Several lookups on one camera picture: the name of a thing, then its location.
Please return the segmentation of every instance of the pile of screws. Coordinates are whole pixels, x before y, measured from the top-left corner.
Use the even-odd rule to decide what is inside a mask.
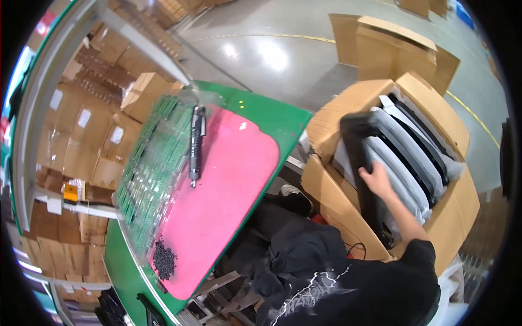
[[[158,272],[160,280],[168,281],[174,275],[174,268],[176,267],[174,260],[177,260],[177,256],[172,252],[172,249],[165,248],[162,238],[156,241],[155,245],[156,249],[152,257],[154,268]]]

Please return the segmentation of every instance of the clear plastic tray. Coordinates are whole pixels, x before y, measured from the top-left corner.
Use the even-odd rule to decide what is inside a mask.
[[[212,105],[224,107],[216,93],[199,91],[198,95],[199,102],[207,106],[207,117],[212,114]],[[178,96],[163,95],[157,101],[116,191],[124,222],[122,232],[141,266],[148,265],[167,206],[177,196],[179,180],[187,177],[190,124],[196,103],[190,89]]]

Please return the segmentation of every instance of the concrete floor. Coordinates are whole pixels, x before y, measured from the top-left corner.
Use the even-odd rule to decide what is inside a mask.
[[[174,28],[210,60],[254,92],[317,112],[357,80],[357,68],[337,63],[334,44],[250,34],[296,34],[334,39],[329,13],[388,20],[432,39],[460,60],[449,91],[484,122],[500,143],[507,117],[504,91],[491,73],[480,37],[454,13],[426,19],[393,0],[237,0]],[[241,88],[189,50],[184,65],[196,79]],[[467,163],[477,192],[500,185],[499,149],[478,121],[449,95],[445,100],[471,132]]]

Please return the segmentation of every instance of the hand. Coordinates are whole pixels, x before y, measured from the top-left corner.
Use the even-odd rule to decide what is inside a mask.
[[[368,173],[365,168],[359,168],[359,175],[366,182],[368,188],[382,200],[386,200],[388,197],[395,194],[390,185],[388,179],[388,172],[386,167],[379,161],[374,160],[372,162],[373,172]]]

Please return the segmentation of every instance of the pink mat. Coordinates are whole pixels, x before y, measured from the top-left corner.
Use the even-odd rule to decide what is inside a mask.
[[[174,276],[162,281],[189,299],[258,198],[279,161],[279,147],[259,127],[228,110],[214,114],[203,138],[203,172],[193,189],[184,177],[158,238],[177,255]]]

